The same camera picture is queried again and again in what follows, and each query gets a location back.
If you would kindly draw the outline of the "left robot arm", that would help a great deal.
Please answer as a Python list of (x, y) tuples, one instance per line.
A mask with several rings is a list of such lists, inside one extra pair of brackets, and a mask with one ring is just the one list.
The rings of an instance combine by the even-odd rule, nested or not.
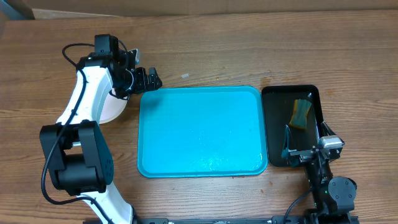
[(113, 157), (99, 122), (108, 97), (127, 100), (161, 87), (155, 68), (146, 71), (138, 61), (134, 49), (92, 53), (75, 64), (76, 85), (65, 111), (39, 134), (45, 156), (40, 187), (48, 202), (83, 201), (101, 223), (137, 223), (113, 182)]

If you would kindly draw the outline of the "green yellow sponge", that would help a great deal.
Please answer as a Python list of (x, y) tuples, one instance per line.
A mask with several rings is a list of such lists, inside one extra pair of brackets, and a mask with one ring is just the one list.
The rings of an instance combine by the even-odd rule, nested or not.
[(294, 107), (289, 126), (297, 129), (307, 128), (307, 116), (310, 111), (312, 103), (308, 100), (297, 99), (294, 100)]

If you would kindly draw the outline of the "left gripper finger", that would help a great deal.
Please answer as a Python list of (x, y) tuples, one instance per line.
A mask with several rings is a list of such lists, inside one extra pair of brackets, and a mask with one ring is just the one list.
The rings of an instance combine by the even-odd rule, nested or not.
[(143, 67), (136, 68), (134, 77), (134, 94), (140, 94), (148, 91), (148, 77)]
[(154, 67), (149, 69), (148, 74), (148, 90), (158, 90), (162, 86), (162, 80), (157, 74), (157, 70)]

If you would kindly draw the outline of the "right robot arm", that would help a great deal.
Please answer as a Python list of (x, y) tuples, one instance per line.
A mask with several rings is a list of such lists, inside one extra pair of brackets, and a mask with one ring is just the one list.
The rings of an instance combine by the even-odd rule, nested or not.
[[(358, 217), (349, 213), (354, 210), (357, 184), (353, 179), (334, 176), (330, 162), (340, 158), (345, 142), (326, 124), (321, 123), (323, 136), (311, 149), (298, 151), (291, 148), (292, 133), (285, 127), (282, 157), (292, 167), (303, 167), (310, 188), (287, 209), (282, 223), (358, 223)], [(315, 207), (308, 209), (301, 217), (291, 217), (296, 204), (312, 194)]]

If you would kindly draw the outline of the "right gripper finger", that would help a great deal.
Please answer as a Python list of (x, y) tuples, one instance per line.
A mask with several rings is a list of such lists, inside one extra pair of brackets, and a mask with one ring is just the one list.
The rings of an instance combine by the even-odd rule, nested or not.
[(321, 137), (334, 136), (336, 134), (334, 131), (331, 130), (331, 128), (329, 127), (329, 125), (326, 124), (325, 121), (323, 121), (320, 126), (321, 126), (321, 131), (320, 131)]
[(286, 124), (284, 131), (284, 145), (281, 153), (282, 158), (284, 159), (289, 158), (289, 154), (294, 151), (294, 148), (292, 148), (292, 146), (293, 146), (292, 133), (290, 131), (289, 126)]

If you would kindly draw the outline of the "white plate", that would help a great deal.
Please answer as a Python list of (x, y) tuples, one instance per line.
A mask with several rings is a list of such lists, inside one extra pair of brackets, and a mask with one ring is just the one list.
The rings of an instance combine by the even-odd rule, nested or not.
[(124, 111), (126, 105), (127, 100), (118, 99), (109, 93), (105, 99), (99, 123), (104, 124), (116, 119)]

